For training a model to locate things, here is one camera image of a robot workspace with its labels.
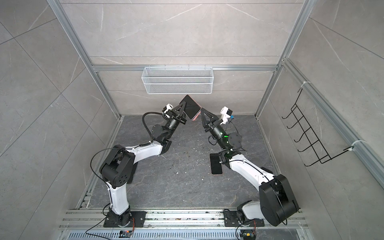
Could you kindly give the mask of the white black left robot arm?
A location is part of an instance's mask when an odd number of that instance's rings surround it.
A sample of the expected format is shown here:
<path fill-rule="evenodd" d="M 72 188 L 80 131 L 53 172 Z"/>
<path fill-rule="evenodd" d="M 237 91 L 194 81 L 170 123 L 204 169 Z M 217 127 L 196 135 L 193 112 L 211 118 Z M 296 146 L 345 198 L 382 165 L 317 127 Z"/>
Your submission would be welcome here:
<path fill-rule="evenodd" d="M 154 125 L 152 130 L 145 127 L 151 137 L 148 143 L 134 147 L 116 145 L 100 167 L 100 174 L 107 185 L 110 198 L 107 218 L 117 226 L 126 227 L 133 222 L 127 198 L 127 184 L 133 179 L 138 162 L 162 155 L 169 150 L 173 133 L 180 123 L 185 124 L 187 121 L 185 106 L 185 101 L 174 108 L 167 105 L 160 113 L 166 120 L 165 125 Z"/>

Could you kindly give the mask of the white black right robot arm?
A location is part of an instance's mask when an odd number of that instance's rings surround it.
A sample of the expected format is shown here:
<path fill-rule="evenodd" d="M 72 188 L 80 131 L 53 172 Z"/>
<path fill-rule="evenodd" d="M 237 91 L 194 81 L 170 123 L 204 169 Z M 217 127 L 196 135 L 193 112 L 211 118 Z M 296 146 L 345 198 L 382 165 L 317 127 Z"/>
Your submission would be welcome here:
<path fill-rule="evenodd" d="M 219 163 L 240 174 L 259 192 L 258 201 L 248 201 L 237 207 L 237 218 L 241 224 L 255 219 L 264 219 L 276 227 L 288 224 L 288 218 L 299 211 L 299 204 L 288 179 L 280 174 L 260 168 L 242 153 L 242 136 L 238 132 L 227 134 L 222 125 L 231 117 L 227 113 L 217 115 L 201 109 L 202 124 L 222 151 L 218 153 Z"/>

